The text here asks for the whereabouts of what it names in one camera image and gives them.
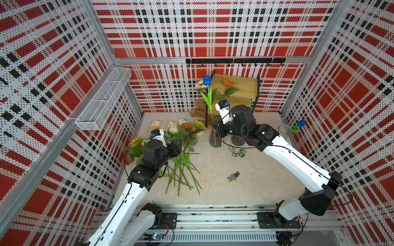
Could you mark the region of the orange gerbera flower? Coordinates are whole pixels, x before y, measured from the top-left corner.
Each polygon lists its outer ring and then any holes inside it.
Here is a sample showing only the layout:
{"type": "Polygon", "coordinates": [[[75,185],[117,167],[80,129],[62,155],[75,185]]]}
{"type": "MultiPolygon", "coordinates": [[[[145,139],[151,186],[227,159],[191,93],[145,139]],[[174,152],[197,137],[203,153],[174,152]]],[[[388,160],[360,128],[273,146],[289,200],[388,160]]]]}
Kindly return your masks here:
{"type": "Polygon", "coordinates": [[[237,88],[237,83],[231,82],[229,79],[225,77],[221,77],[221,82],[225,86],[224,96],[231,96],[236,92],[239,92],[240,89],[237,88]]]}

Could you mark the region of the blue tulip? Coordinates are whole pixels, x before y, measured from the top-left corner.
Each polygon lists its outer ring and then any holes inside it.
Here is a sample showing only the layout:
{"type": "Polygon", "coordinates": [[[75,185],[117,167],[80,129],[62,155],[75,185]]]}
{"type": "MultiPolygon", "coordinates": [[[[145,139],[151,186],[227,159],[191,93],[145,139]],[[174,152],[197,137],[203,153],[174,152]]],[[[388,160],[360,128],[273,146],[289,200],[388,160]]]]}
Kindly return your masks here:
{"type": "Polygon", "coordinates": [[[307,121],[306,120],[301,120],[299,122],[297,122],[297,124],[295,124],[293,127],[288,127],[288,130],[286,131],[286,135],[291,135],[291,134],[295,134],[295,133],[299,133],[301,132],[301,128],[305,127],[307,125],[307,121]]]}
{"type": "Polygon", "coordinates": [[[210,114],[210,118],[211,118],[211,123],[213,122],[213,89],[212,89],[212,79],[210,76],[206,75],[204,76],[203,80],[204,85],[207,86],[207,88],[203,91],[199,91],[201,96],[203,97],[206,106],[208,107],[208,111],[210,114]]]}

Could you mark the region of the cream rose flower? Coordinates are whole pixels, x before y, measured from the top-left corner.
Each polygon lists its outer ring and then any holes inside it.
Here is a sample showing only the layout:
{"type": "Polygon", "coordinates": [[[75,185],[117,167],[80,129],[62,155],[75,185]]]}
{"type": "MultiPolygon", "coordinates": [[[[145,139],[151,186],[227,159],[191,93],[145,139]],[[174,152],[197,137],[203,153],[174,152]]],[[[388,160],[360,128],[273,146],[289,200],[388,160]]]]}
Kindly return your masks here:
{"type": "Polygon", "coordinates": [[[206,88],[207,88],[207,86],[204,85],[204,82],[203,82],[202,80],[196,82],[196,84],[195,84],[195,89],[198,90],[198,91],[203,91],[203,90],[205,90],[206,88]]]}

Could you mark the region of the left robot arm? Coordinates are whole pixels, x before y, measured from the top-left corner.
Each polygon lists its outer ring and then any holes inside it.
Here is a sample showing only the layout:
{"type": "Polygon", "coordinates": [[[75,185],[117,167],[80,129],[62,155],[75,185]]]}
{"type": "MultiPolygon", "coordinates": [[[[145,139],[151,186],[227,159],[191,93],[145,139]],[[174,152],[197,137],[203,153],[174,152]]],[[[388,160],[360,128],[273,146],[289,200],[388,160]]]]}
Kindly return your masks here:
{"type": "Polygon", "coordinates": [[[168,161],[182,153],[182,141],[166,144],[163,140],[150,140],[139,165],[130,173],[128,183],[114,208],[104,222],[85,243],[77,246],[133,246],[149,229],[158,229],[162,224],[166,230],[171,226],[163,219],[163,210],[152,203],[146,204],[129,223],[134,211],[157,181],[161,169],[168,161]]]}

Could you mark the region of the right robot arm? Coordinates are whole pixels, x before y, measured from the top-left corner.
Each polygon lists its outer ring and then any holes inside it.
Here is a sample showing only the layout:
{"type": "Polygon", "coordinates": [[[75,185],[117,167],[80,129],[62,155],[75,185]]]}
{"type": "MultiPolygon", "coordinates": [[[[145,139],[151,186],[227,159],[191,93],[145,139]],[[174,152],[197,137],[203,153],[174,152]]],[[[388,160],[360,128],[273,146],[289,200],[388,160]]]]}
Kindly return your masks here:
{"type": "Polygon", "coordinates": [[[219,138],[231,135],[245,141],[274,158],[305,185],[305,191],[300,196],[276,205],[273,217],[277,223],[286,224],[308,213],[318,216],[325,214],[342,181],[338,172],[328,172],[314,164],[270,125],[257,124],[250,107],[237,105],[231,108],[229,102],[223,100],[215,108],[221,120],[213,123],[212,127],[219,138]]]}

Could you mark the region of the brown ribbed glass vase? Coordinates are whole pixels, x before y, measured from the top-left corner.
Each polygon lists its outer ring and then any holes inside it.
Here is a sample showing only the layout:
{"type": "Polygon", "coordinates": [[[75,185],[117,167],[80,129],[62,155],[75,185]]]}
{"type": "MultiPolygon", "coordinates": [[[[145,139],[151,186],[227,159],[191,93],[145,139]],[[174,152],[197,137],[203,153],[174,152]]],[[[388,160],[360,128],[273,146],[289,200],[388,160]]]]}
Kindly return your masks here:
{"type": "Polygon", "coordinates": [[[243,138],[236,136],[231,137],[231,142],[236,147],[243,146],[246,143],[246,141],[243,138]]]}

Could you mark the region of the white rose in pile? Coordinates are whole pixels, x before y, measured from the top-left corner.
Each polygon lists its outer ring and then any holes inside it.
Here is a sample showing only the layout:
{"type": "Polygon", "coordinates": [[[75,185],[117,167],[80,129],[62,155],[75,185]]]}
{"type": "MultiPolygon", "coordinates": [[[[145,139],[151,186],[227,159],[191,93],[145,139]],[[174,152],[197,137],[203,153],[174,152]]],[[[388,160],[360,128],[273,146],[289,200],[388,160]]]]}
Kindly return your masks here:
{"type": "Polygon", "coordinates": [[[168,129],[171,134],[178,134],[178,124],[174,121],[168,123],[168,129]]]}

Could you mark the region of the bamboo two-tier shelf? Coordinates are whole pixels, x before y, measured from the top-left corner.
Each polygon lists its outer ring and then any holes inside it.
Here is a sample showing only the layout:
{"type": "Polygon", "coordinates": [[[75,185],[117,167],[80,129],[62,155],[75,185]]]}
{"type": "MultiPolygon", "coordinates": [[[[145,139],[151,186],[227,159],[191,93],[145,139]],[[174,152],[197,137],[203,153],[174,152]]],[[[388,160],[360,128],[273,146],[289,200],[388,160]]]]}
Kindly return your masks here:
{"type": "MultiPolygon", "coordinates": [[[[260,78],[248,78],[239,77],[232,75],[217,74],[215,72],[210,75],[212,79],[212,89],[213,89],[213,116],[220,116],[219,112],[215,109],[215,104],[219,101],[226,99],[230,103],[230,109],[237,105],[246,105],[255,108],[257,100],[260,94],[260,78]],[[237,88],[240,89],[239,92],[234,93],[231,96],[224,96],[225,86],[221,82],[221,77],[229,79],[233,83],[237,83],[237,88]]],[[[211,123],[210,114],[208,107],[206,106],[206,123],[208,126],[211,123]]]]}

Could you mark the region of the pink ribbed glass vase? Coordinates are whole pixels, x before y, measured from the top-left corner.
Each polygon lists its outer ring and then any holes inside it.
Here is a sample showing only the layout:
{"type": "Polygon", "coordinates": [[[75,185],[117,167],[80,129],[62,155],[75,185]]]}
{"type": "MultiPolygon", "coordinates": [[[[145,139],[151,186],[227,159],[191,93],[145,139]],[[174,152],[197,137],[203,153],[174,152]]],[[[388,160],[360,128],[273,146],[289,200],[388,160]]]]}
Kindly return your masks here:
{"type": "Polygon", "coordinates": [[[218,137],[217,132],[216,132],[216,127],[217,127],[217,124],[220,120],[221,120],[221,118],[219,116],[214,116],[213,122],[210,124],[211,133],[210,133],[210,137],[209,137],[209,143],[214,148],[220,148],[222,146],[222,141],[218,137]]]}

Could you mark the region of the clear glass vase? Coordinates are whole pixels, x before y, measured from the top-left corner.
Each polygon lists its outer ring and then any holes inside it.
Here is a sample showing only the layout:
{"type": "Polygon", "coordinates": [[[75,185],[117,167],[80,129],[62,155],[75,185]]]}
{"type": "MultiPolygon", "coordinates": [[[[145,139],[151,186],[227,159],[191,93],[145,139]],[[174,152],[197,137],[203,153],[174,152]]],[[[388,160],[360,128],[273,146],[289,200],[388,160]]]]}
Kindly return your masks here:
{"type": "Polygon", "coordinates": [[[287,137],[289,136],[289,133],[288,133],[288,132],[289,132],[290,130],[291,130],[291,127],[288,126],[288,125],[282,124],[282,125],[280,125],[280,126],[278,127],[278,131],[279,131],[280,135],[283,136],[284,138],[287,138],[287,137]]]}

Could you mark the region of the orange flower in pile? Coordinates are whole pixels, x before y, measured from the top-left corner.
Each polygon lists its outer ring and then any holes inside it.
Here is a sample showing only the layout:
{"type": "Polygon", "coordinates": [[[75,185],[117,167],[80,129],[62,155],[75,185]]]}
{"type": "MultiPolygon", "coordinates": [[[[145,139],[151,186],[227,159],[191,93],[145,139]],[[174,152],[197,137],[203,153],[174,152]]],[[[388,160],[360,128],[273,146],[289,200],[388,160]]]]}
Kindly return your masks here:
{"type": "Polygon", "coordinates": [[[193,131],[194,130],[194,126],[191,125],[190,123],[182,123],[181,126],[186,129],[187,131],[193,131]]]}

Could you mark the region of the yellow flower back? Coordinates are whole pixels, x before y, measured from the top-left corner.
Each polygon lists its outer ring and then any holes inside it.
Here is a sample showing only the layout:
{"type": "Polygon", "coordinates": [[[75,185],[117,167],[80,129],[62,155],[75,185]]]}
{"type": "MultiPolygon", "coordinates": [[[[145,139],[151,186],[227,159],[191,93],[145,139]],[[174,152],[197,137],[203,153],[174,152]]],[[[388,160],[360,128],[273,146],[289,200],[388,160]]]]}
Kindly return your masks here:
{"type": "Polygon", "coordinates": [[[193,121],[193,126],[196,129],[202,129],[202,128],[204,128],[205,125],[201,121],[195,120],[195,121],[193,121]]]}

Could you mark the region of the brown teddy bear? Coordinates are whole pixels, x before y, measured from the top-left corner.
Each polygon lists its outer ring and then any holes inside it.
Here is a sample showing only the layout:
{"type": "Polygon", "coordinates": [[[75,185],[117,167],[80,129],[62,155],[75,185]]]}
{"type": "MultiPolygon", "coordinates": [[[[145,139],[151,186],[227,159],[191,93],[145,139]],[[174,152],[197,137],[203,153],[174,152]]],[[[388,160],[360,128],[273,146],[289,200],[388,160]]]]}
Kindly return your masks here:
{"type": "Polygon", "coordinates": [[[194,108],[190,111],[191,117],[206,118],[206,103],[203,100],[195,100],[194,108]]]}

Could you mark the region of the green keychain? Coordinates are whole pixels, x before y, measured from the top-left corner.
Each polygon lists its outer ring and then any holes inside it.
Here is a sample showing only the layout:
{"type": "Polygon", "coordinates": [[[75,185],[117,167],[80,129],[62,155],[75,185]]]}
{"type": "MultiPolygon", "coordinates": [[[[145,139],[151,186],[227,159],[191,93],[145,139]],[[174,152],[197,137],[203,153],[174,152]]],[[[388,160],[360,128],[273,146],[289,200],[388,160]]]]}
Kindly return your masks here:
{"type": "Polygon", "coordinates": [[[244,157],[246,151],[244,149],[237,149],[235,147],[228,147],[233,157],[244,157]]]}

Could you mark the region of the black hook rail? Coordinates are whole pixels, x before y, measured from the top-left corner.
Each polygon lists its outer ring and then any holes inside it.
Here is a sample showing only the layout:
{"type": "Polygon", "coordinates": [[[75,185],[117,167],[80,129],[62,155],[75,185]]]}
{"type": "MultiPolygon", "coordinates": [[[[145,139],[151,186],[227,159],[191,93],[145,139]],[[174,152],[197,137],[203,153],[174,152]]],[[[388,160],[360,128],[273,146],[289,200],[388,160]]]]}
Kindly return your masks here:
{"type": "Polygon", "coordinates": [[[284,64],[286,58],[187,58],[186,64],[284,64]]]}

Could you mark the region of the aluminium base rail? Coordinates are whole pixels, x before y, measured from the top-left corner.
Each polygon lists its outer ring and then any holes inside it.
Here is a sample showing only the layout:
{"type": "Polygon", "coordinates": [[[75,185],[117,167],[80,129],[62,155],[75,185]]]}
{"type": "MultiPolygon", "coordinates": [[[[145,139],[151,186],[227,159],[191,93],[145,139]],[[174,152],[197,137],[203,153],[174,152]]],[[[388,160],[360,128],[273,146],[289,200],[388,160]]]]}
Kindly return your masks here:
{"type": "Polygon", "coordinates": [[[278,246],[349,246],[350,238],[334,211],[301,215],[280,225],[272,206],[156,205],[121,213],[117,226],[108,212],[93,224],[90,246],[175,246],[180,243],[262,243],[278,246]]]}

